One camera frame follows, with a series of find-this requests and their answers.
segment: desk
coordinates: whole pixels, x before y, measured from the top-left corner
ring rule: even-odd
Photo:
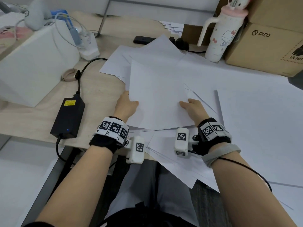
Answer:
[[[98,30],[102,20],[97,15],[79,11],[72,12],[71,15],[88,30]],[[155,20],[108,17],[102,29],[102,36],[96,39],[99,57],[110,57],[119,45],[140,47],[141,45],[133,43],[135,36],[156,38],[161,34],[172,36]],[[75,68],[82,70],[86,64],[87,61],[81,60]],[[81,77],[81,97],[86,106],[78,137],[62,140],[60,144],[89,148],[89,141],[96,126],[104,117],[113,114],[116,101],[125,90],[125,84],[116,76],[100,73],[103,64],[104,61],[93,62]],[[55,143],[57,139],[50,134],[52,125],[63,99],[72,97],[77,89],[77,81],[61,81],[35,108],[0,101],[0,134]],[[145,155],[145,158],[151,158],[148,154]]]

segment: metal bracket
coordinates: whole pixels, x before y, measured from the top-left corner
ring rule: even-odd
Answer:
[[[100,37],[101,35],[101,30],[103,28],[104,22],[106,20],[106,16],[107,16],[107,11],[108,11],[108,7],[110,5],[110,3],[112,1],[115,2],[123,2],[123,3],[130,3],[130,4],[139,4],[139,5],[147,5],[147,6],[155,6],[155,7],[163,7],[163,8],[169,8],[169,9],[178,9],[178,10],[186,10],[186,11],[193,11],[193,12],[200,12],[200,13],[212,13],[214,14],[214,11],[208,11],[208,10],[199,10],[199,9],[191,9],[191,8],[183,8],[183,7],[177,7],[177,6],[170,6],[170,5],[160,5],[160,4],[152,4],[152,3],[147,3],[147,2],[140,2],[140,1],[130,1],[130,0],[108,0],[104,15],[103,15],[103,19],[102,22],[100,24],[98,33],[94,33],[95,37]]]

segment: bottle handle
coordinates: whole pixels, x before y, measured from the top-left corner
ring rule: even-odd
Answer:
[[[198,46],[201,46],[205,33],[206,33],[206,30],[207,30],[208,26],[210,25],[210,23],[217,23],[217,22],[219,22],[218,17],[211,17],[205,21],[204,26],[202,28],[202,32],[200,34],[199,41],[198,41]]]

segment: gray pants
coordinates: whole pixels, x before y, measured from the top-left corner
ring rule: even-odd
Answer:
[[[199,226],[188,187],[163,166],[160,168],[155,197],[156,166],[157,162],[152,160],[130,166],[105,218],[120,210],[135,207],[140,202],[151,207],[157,201],[161,211]]]

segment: white water bottle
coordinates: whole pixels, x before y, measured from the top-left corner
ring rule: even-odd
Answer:
[[[232,0],[231,3],[223,6],[218,17],[206,20],[198,46],[201,46],[207,27],[210,23],[216,23],[211,34],[210,43],[205,53],[205,58],[211,62],[218,62],[225,49],[231,44],[238,29],[242,26],[248,11],[244,9],[250,0]]]

